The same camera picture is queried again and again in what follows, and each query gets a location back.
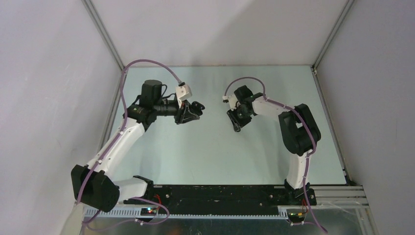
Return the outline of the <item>black earbud charging case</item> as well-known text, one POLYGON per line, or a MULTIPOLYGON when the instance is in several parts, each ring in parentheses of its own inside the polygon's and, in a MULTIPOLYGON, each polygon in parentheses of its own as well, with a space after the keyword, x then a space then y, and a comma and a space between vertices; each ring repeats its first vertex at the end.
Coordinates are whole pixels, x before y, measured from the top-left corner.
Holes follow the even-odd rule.
POLYGON ((205 106, 198 101, 193 101, 191 103, 191 110, 194 115, 201 116, 203 114, 203 110, 205 106))

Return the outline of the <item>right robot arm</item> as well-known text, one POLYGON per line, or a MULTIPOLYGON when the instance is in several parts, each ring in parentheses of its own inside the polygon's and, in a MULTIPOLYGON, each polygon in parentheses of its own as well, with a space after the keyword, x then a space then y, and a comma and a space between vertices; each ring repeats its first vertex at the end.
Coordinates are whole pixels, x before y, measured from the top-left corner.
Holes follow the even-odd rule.
POLYGON ((288 175, 284 181, 285 200, 292 205, 304 199, 308 189, 308 170, 311 155, 315 152, 321 132, 305 104, 289 107, 270 100, 262 93, 253 94, 246 86, 222 97, 229 104, 227 115, 235 132, 240 132, 254 116, 264 116, 279 122, 282 141, 292 154, 288 175))

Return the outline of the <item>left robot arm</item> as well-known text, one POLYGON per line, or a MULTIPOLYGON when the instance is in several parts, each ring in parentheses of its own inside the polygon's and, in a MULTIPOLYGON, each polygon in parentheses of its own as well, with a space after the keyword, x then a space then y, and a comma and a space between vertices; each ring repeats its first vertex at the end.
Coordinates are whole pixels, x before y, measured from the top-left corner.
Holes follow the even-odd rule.
POLYGON ((165 85, 158 80, 146 80, 135 101, 125 107, 121 125, 101 150, 84 166, 71 170, 74 198, 102 212, 111 211, 119 202, 137 198, 143 204, 154 200, 151 180, 134 176, 113 181, 114 173, 134 143, 142 137, 157 117, 173 117, 176 124, 199 120, 204 105, 189 102, 190 87, 182 82, 173 93, 173 99, 164 96, 165 85))

